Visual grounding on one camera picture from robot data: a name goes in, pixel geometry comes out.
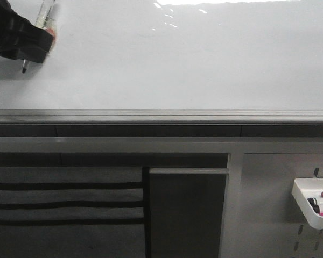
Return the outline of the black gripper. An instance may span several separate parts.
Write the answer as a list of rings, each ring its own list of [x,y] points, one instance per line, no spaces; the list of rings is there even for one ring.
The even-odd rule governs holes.
[[[54,37],[0,1],[0,56],[43,63]]]

